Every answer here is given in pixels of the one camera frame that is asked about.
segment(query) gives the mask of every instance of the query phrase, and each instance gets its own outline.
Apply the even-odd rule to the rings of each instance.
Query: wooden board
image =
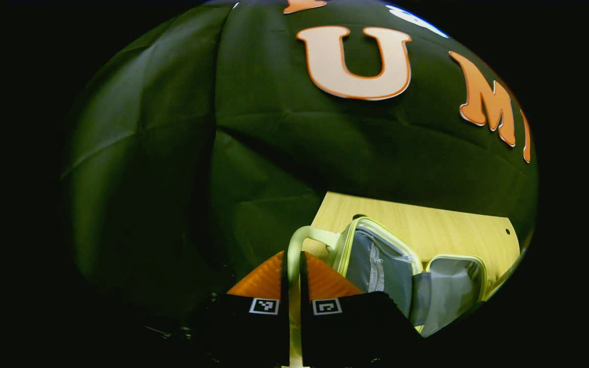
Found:
[[[329,192],[311,225],[341,233],[356,214],[383,224],[418,254],[424,266],[437,254],[468,254],[481,257],[488,274],[497,280],[519,257],[517,235],[506,217]],[[324,244],[315,240],[306,239],[303,249],[321,259],[327,256]]]

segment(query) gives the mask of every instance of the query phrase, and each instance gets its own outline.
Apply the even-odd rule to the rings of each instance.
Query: white handle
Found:
[[[290,245],[288,245],[288,281],[290,281],[291,285],[299,279],[299,256],[306,238],[323,242],[327,246],[327,251],[331,252],[337,245],[339,233],[320,230],[313,226],[304,226],[292,234]]]

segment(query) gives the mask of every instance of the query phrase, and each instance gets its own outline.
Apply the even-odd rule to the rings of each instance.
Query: orange letter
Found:
[[[288,0],[288,7],[283,9],[283,14],[298,12],[299,10],[323,7],[327,2],[320,0]]]
[[[526,163],[531,162],[531,130],[529,129],[529,123],[526,121],[526,116],[524,116],[524,112],[519,110],[522,113],[522,119],[524,119],[524,135],[526,138],[524,139],[524,160]]]
[[[406,42],[411,36],[388,28],[364,28],[363,33],[378,42],[383,67],[376,77],[361,77],[349,72],[344,63],[342,37],[349,33],[342,26],[313,27],[297,33],[306,44],[308,75],[313,83],[327,93],[358,100],[385,100],[406,90],[411,81]]]
[[[465,84],[467,84],[467,102],[460,107],[461,116],[476,125],[484,126],[486,115],[483,114],[482,105],[486,105],[490,130],[494,132],[497,129],[497,123],[501,120],[499,126],[501,139],[510,147],[515,147],[512,105],[507,91],[497,84],[497,81],[493,82],[492,90],[490,90],[488,81],[472,61],[453,51],[449,51],[449,55],[463,68]]]

